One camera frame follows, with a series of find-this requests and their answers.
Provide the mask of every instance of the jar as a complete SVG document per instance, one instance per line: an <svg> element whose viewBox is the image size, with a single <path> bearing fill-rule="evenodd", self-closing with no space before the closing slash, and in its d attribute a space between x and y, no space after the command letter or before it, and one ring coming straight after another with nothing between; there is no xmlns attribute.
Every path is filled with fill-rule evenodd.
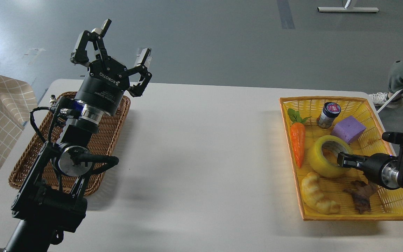
<svg viewBox="0 0 403 252"><path fill-rule="evenodd" d="M331 127L334 119L339 116L340 112L340 105L336 104L335 102L326 102L320 116L317 118L318 126L323 129Z"/></svg>

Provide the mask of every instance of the brown food item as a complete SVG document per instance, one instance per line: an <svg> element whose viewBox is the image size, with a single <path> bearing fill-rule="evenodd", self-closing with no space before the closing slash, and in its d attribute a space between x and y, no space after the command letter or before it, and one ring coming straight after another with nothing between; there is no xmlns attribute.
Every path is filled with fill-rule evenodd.
<svg viewBox="0 0 403 252"><path fill-rule="evenodd" d="M365 211L371 212L369 197L376 193L377 186L371 182L369 182L367 185L365 182L360 180L352 181L351 184L357 190L344 189L343 191L351 194L352 200L355 204L355 209L359 211L359 214L363 214Z"/></svg>

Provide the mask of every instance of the purple sponge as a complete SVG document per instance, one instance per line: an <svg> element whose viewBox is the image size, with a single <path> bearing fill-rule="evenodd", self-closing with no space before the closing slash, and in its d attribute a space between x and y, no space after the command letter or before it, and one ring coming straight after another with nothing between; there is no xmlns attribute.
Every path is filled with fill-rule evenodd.
<svg viewBox="0 0 403 252"><path fill-rule="evenodd" d="M331 135L341 138L347 144L357 140L365 131L366 127L353 116L348 116L339 121L331 132Z"/></svg>

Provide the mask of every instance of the wicker basket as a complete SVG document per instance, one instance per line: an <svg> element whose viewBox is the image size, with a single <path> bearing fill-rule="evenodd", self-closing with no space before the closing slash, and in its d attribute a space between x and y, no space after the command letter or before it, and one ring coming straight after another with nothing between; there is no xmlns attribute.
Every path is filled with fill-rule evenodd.
<svg viewBox="0 0 403 252"><path fill-rule="evenodd" d="M333 125L328 129L318 127L316 119L323 109L325 102L336 102L342 108L340 115L334 120ZM350 184L353 180L362 180L368 182L361 171L351 169L345 175L335 178L320 178L320 188L327 197L340 204L341 209L338 214L321 214L308 207L301 196L299 190L302 179L313 169L304 157L301 168L298 168L293 156L293 150L290 142L290 126L292 122L288 116L287 110L299 110L303 118L311 116L305 123L306 139L305 151L315 143L315 141L324 135L331 133L335 124L342 119L353 116L360 123L365 125L366 130L360 138L352 142L349 146L356 155L371 156L374 153L387 153L393 155L390 145L382 140L382 127L380 126L374 111L371 109L368 100L354 97L330 97L330 96L304 96L304 97L287 97L280 98L281 112L283 115L284 128L287 136L288 147L291 155L293 175L295 177L295 185L298 193L299 210L305 221L327 220L327 221L386 221L397 220L403 221L403 189L387 190L379 187L377 193L371 196L371 212L359 214L355 210L352 196L343 192L343 189L353 189ZM336 157L332 153L324 153L326 159L330 162L336 162Z"/></svg>
<svg viewBox="0 0 403 252"><path fill-rule="evenodd" d="M74 98L77 92L65 92L61 94L61 96L66 96L70 99ZM122 97L122 100L119 104L118 109L116 110L116 114L114 116L104 115L99 123L99 133L93 134L91 136L90 142L88 143L88 150L92 154L96 155L111 155L113 153L113 149L117 143L120 131L122 129L123 123L125 121L125 117L127 116L128 109L130 108L130 99L126 96ZM52 113L49 112L42 123L40 124L40 131L43 136L48 135L49 126L52 120ZM60 127L55 127L52 133L52 141L55 142L59 135L61 134L62 129ZM37 134L34 134L32 140L29 145L27 145L26 150L24 150L21 158L16 163L13 171L11 172L8 182L9 185L15 189L19 189L24 182L27 174L29 173L30 168L35 162L38 153L40 152L40 148L43 143ZM102 164L96 164L95 169L102 166ZM90 181L88 182L88 187L85 190L85 195L90 195L94 193L100 186L102 179L104 178L104 173L92 175ZM48 181L48 185L51 185L53 188L58 188L58 182L54 170L52 168L51 162L48 163L43 172L43 178ZM72 185L74 184L75 177L62 177L62 185L63 191L66 193L70 192Z"/></svg>

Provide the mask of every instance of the yellow plastic basket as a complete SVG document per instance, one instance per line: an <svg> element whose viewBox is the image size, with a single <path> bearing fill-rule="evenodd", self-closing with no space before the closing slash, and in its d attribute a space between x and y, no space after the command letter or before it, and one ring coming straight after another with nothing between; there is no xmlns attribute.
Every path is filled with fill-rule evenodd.
<svg viewBox="0 0 403 252"><path fill-rule="evenodd" d="M333 125L328 129L322 129L317 125L317 118L323 109L325 102L335 102L340 105L342 111L334 120ZM343 176L329 179L320 178L320 188L327 197L340 204L338 214L321 214L307 206L299 190L302 179L313 169L304 155L304 162L301 168L298 168L293 156L293 150L290 142L290 126L293 124L288 116L287 110L299 110L302 118L311 117L304 124L306 127L305 153L315 143L315 141L324 135L331 133L335 124L339 121L353 116L360 123L365 125L366 130L360 138L352 142L349 146L356 155L371 156L374 153L387 153L393 155L390 145L382 140L382 127L376 119L374 111L371 109L368 100L356 97L342 96L303 96L280 98L281 112L284 122L284 128L287 136L288 147L291 155L293 175L298 193L299 210L305 221L403 221L403 189L387 190L379 187L377 193L370 197L371 212L359 214L355 209L352 196L343 192L343 189L354 189L351 185L353 180L362 180L368 182L361 171L351 169ZM332 153L324 153L330 162L336 162L336 157Z"/></svg>

